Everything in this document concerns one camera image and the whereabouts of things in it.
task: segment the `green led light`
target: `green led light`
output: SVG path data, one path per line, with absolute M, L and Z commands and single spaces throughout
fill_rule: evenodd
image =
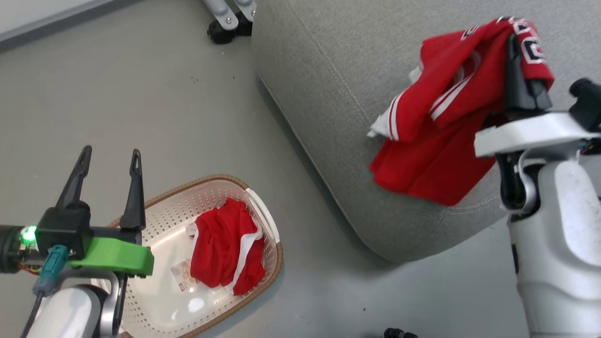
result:
M 23 244 L 29 245 L 35 243 L 35 230 L 37 227 L 27 227 L 25 231 L 21 234 L 21 239 L 23 240 Z

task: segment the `black cable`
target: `black cable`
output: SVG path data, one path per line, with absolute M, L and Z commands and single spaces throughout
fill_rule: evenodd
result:
M 42 298 L 44 298 L 44 292 L 40 291 L 38 293 L 38 297 L 35 299 L 34 308 L 31 310 L 29 319 L 27 319 L 27 324 L 25 324 L 25 328 L 23 329 L 21 338 L 27 338 L 27 335 L 29 334 L 31 327 L 34 325 L 35 316 L 37 315 L 37 312 L 40 309 L 40 304 L 41 304 Z

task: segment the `green 3d-printed bracket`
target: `green 3d-printed bracket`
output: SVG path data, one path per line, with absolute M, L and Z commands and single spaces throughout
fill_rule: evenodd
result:
M 115 238 L 94 237 L 82 260 L 69 260 L 71 266 L 151 276 L 154 256 L 150 249 Z

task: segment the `white plastic basket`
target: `white plastic basket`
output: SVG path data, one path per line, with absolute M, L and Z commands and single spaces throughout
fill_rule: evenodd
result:
M 228 197 L 244 201 L 257 226 L 263 229 L 265 276 L 246 295 L 232 296 L 223 287 L 198 284 L 182 292 L 170 268 L 192 253 L 185 232 L 198 215 L 225 204 Z M 116 227 L 119 220 L 110 226 Z M 194 337 L 247 305 L 267 289 L 279 274 L 282 245 L 271 214 L 259 196 L 242 181 L 224 175 L 205 177 L 180 186 L 146 203 L 142 244 L 154 255 L 154 272 L 127 282 L 121 328 L 138 338 Z

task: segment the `sofa cushion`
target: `sofa cushion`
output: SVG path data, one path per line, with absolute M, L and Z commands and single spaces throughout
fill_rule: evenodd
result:
M 495 17 L 533 21 L 557 78 L 555 108 L 587 76 L 601 81 L 595 0 L 259 0 L 252 50 L 261 77 L 359 237 L 396 262 L 440 253 L 503 217 L 491 170 L 455 207 L 383 190 L 369 125 L 409 84 L 421 42 Z

